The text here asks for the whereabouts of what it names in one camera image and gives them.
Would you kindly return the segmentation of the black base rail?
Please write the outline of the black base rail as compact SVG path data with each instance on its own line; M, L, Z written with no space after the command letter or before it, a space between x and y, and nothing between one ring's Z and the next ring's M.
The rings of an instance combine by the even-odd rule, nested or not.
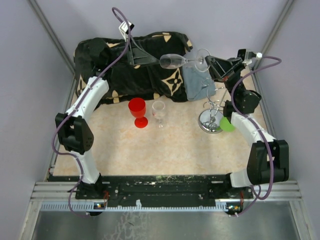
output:
M80 183L77 200L101 200L108 207L214 207L219 199L253 197L249 187L234 188L229 175L100 176L97 183Z

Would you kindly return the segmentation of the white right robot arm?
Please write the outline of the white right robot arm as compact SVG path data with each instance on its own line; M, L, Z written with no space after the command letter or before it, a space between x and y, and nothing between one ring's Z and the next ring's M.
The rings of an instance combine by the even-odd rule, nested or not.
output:
M221 59L205 57L209 74L214 81L224 84L230 95L223 106L223 117L234 126L251 146L245 169L229 174L229 182L223 185L223 192L235 198L242 187L260 187L267 184L265 195L255 192L259 200L265 200L273 184L289 178L289 145L269 134L253 117L262 96L244 86L244 79L271 67L279 65L278 57L250 52L246 57L240 53L236 58Z

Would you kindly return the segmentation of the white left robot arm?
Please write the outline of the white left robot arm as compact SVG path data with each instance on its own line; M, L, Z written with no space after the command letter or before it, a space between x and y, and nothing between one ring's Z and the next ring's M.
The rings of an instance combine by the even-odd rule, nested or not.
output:
M159 63L159 60L137 45L130 35L125 35L125 46L122 53L109 64L98 76L91 77L87 86L76 102L62 115L57 115L58 126L54 137L72 156L78 165L80 182L88 184L86 192L97 199L103 195L104 186L98 183L100 173L97 170L91 151L94 143L93 133L88 126L93 111L110 87L103 75L115 65L125 54L131 66L148 66Z

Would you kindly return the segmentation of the black floral blanket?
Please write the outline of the black floral blanket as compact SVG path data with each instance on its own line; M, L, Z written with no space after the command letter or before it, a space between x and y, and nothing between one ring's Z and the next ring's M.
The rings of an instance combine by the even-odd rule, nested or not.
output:
M188 36L175 31L136 36L134 41L157 59L165 54L184 56L193 49ZM89 78L97 77L111 64L124 47L123 39L95 37L81 41L73 54L75 78L80 82L80 90L84 90ZM123 56L102 78L108 82L109 90L99 101L100 105L117 104L133 98L155 100L161 96L176 103L188 100L181 67L164 69L158 64L132 66Z

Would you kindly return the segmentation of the blue grey cloth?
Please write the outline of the blue grey cloth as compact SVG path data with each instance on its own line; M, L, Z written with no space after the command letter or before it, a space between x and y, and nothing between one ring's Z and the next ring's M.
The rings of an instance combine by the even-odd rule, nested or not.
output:
M200 72L193 67L182 67L187 99L198 101L216 94L216 86L209 71Z

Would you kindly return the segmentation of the clear wine glass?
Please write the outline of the clear wine glass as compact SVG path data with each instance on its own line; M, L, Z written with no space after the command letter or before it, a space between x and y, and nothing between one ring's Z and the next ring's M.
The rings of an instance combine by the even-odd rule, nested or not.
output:
M165 127L166 105L161 100L156 100L152 104L152 115L155 118L158 127Z
M174 53L164 54L160 57L159 64L163 69L168 70L189 66L194 67L199 72L206 72L210 68L206 62L206 57L210 55L211 53L205 48L199 49L196 56L191 59Z

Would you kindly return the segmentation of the green wine glass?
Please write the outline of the green wine glass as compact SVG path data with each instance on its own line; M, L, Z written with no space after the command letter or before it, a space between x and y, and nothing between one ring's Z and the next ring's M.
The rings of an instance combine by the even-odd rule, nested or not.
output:
M225 132L233 132L236 129L225 116L221 118L219 126Z

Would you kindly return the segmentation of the chrome wine glass rack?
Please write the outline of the chrome wine glass rack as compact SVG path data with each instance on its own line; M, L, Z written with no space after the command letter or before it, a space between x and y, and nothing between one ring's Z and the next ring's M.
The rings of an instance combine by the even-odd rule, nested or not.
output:
M203 107L206 104L209 104L209 108L205 109L200 113L198 116L198 125L202 131L208 134L218 134L221 133L223 130L220 126L220 121L223 118L223 102L224 98L227 94L227 88L225 86L221 86L215 88L215 92L219 90L224 90L222 97L218 100L211 100L209 96L209 87L214 84L213 78L206 78L205 82L202 83L203 87L206 88L206 98L207 101L203 103Z

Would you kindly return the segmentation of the red wine glass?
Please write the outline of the red wine glass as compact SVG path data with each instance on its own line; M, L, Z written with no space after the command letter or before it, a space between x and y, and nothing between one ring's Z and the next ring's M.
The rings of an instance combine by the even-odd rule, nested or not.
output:
M131 99L128 103L128 108L133 117L135 117L134 125L137 128L145 128L148 125L146 114L146 102L139 97Z

